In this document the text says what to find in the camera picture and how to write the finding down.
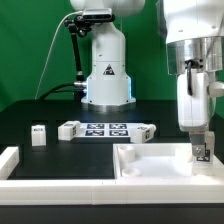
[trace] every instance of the green backdrop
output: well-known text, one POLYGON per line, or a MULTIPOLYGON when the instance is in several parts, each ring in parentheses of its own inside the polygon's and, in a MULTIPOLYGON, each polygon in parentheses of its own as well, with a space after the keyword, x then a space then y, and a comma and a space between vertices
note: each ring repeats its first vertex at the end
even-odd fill
MULTIPOLYGON (((127 73, 137 99, 176 99, 176 77, 169 76, 165 42, 157 34, 156 0, 146 0, 136 16, 117 19, 127 38, 127 73)), ((34 99, 48 50, 61 19, 73 12, 69 0, 0 1, 0 110, 22 99, 34 99)), ((79 39, 85 75, 91 72, 91 38, 79 39)), ((75 80, 69 32, 60 29, 40 94, 75 80)), ((57 97, 72 98, 71 95, 57 97)), ((224 116, 224 100, 217 112, 224 116)))

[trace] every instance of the small cube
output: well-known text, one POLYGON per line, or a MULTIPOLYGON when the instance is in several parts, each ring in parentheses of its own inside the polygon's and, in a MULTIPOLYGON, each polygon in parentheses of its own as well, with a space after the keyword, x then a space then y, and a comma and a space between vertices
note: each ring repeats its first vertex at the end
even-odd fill
POLYGON ((67 121, 58 127, 58 140, 71 141, 80 131, 79 121, 67 121))
POLYGON ((131 129, 131 142, 132 143, 145 143, 154 137, 156 126, 153 124, 143 124, 138 128, 131 129))
POLYGON ((45 125, 35 125, 31 127, 32 146, 46 145, 45 125))

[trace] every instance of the black table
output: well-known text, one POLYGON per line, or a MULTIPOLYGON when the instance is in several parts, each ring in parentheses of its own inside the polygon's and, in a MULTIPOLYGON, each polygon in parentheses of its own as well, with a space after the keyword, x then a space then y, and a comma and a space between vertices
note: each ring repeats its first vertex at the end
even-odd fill
MULTIPOLYGON (((112 145, 130 139, 58 141, 57 127, 68 120, 153 123, 157 131, 150 142, 189 142, 178 127, 176 101, 137 101, 135 109, 113 114, 86 111, 73 101, 19 101, 0 113, 0 150, 20 147, 21 161, 9 179, 113 179, 112 145), (46 147, 31 146, 35 124, 46 125, 46 147)), ((215 115, 210 128, 216 133, 215 155, 222 162, 223 127, 224 120, 215 115)), ((4 223, 223 223, 224 204, 0 206, 0 217, 4 223)))

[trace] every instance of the screw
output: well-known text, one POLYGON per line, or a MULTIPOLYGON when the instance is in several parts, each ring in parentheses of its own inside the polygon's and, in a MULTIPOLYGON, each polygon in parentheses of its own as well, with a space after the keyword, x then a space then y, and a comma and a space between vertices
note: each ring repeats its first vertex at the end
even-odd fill
POLYGON ((201 153, 201 149, 200 148, 196 148, 196 153, 199 155, 201 153))

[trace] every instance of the warning label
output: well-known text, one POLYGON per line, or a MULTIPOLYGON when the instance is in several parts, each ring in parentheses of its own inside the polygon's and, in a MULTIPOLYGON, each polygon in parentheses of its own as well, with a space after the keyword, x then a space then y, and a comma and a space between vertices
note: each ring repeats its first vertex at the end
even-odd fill
POLYGON ((115 75, 111 65, 107 66, 107 69, 105 70, 105 72, 103 74, 104 75, 115 75))

